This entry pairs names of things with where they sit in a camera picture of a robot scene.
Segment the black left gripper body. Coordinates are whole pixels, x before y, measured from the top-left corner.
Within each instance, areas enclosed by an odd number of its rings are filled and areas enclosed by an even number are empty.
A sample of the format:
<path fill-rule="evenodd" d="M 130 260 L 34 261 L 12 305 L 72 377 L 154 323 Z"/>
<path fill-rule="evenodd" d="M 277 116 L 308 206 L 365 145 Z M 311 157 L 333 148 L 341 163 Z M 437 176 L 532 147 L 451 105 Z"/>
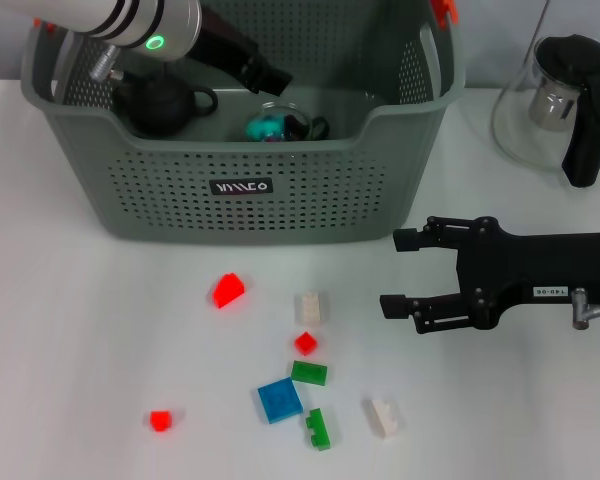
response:
<path fill-rule="evenodd" d="M 187 57 L 230 76 L 255 76 L 257 44 L 208 6 L 201 7 L 201 28 Z"/>

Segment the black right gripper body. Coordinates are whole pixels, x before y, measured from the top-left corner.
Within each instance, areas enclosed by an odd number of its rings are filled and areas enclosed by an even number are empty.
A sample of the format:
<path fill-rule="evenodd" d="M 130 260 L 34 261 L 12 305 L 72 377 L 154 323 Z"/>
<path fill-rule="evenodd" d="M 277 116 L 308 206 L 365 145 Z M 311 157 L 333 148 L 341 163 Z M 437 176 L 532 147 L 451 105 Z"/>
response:
<path fill-rule="evenodd" d="M 600 233 L 519 236 L 489 218 L 458 249 L 456 271 L 478 330 L 518 305 L 570 304 L 576 329 L 600 317 Z"/>

